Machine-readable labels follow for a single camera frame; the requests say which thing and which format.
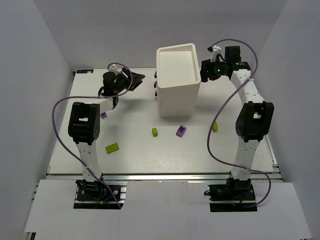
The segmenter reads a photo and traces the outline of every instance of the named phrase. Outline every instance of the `white box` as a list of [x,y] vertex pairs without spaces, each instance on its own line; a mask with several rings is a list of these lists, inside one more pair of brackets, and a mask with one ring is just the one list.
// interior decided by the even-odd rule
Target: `white box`
[[156,74],[159,116],[191,116],[201,82],[196,46],[188,43],[159,48]]

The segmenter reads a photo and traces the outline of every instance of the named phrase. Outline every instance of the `white platform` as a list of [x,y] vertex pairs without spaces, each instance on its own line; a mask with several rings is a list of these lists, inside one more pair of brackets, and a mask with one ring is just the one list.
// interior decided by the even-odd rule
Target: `white platform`
[[[93,73],[76,74],[71,96],[96,96],[106,69]],[[227,77],[201,83],[194,114],[190,118],[162,119],[158,116],[155,98],[155,68],[133,68],[133,72],[146,75],[135,91],[120,97],[116,109],[100,121],[101,132],[97,140],[97,153],[101,170],[108,174],[157,174],[157,173],[228,173],[231,168],[210,157],[207,151],[207,134],[215,113],[235,90]],[[66,145],[77,153],[76,145],[68,136],[68,123],[73,102],[69,100],[60,135]],[[217,157],[234,163],[238,136],[236,119],[241,110],[236,95],[217,120],[218,132],[211,135],[211,149]],[[187,127],[182,138],[176,136],[180,125]],[[158,136],[153,137],[152,128]],[[120,150],[106,153],[105,147],[118,143]],[[272,160],[265,141],[259,145],[253,161],[253,169],[272,172]],[[81,164],[62,146],[55,145],[49,174],[81,174]]]
[[[267,183],[253,184],[262,198]],[[292,183],[273,183],[257,212],[210,212],[206,183],[129,182],[121,210],[73,209],[72,180],[41,180],[25,231],[35,240],[311,238]]]

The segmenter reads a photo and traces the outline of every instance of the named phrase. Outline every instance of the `white wall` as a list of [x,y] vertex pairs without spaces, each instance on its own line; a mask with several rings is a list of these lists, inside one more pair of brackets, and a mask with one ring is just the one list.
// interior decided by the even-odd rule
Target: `white wall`
[[[286,0],[34,0],[66,61],[105,68],[111,61],[155,67],[156,50],[194,43],[199,63],[207,47],[237,38],[261,49]],[[252,59],[243,48],[245,60]]]
[[288,0],[259,53],[256,84],[274,103],[270,139],[320,240],[320,1]]
[[0,30],[0,238],[19,240],[72,73],[32,0],[1,0]]

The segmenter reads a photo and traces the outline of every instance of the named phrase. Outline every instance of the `purple block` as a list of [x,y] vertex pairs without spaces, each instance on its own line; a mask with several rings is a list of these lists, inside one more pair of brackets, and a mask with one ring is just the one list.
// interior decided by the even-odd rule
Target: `purple block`
[[182,135],[185,133],[185,131],[187,130],[187,128],[183,125],[181,125],[178,129],[178,131],[176,131],[176,134],[178,137],[182,137]]
[[107,117],[107,114],[105,112],[101,113],[100,114],[100,118],[101,119],[105,119]]

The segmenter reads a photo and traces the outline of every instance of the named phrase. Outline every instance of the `lime green block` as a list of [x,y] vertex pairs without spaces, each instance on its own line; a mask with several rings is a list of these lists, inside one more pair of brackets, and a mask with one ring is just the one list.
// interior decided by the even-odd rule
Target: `lime green block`
[[152,128],[152,133],[154,137],[158,136],[158,131],[156,128]]
[[213,131],[214,133],[215,133],[216,131],[218,131],[218,123],[217,123],[217,122],[214,122],[212,131]]
[[111,145],[109,145],[109,146],[106,146],[105,149],[106,149],[106,153],[107,153],[107,154],[110,154],[110,153],[113,153],[113,152],[119,150],[120,148],[119,148],[118,143],[116,142],[116,143],[114,143],[114,144],[111,144]]

